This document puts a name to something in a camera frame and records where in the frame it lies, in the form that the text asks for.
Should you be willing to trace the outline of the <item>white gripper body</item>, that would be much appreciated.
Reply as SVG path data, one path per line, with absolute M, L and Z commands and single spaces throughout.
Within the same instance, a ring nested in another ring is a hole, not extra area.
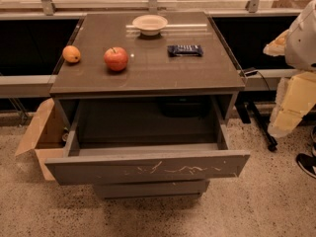
M 289 115 L 283 110 L 282 102 L 288 87 L 288 79 L 281 78 L 276 89 L 276 106 L 270 117 L 270 127 L 279 127 L 285 129 L 288 125 Z

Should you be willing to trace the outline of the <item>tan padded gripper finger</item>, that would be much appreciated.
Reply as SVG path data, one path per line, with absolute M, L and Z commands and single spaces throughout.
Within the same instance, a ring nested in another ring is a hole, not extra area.
M 316 74 L 302 72 L 288 79 L 288 87 L 282 107 L 288 113 L 288 125 L 285 129 L 268 126 L 268 133 L 280 138 L 290 134 L 316 105 Z

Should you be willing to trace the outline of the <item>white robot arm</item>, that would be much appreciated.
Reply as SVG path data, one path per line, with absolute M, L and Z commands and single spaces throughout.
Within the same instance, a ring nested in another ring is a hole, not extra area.
M 316 105 L 316 0 L 312 0 L 288 30 L 267 44 L 263 53 L 283 56 L 298 72 L 281 78 L 268 133 L 276 138 L 290 134 Z

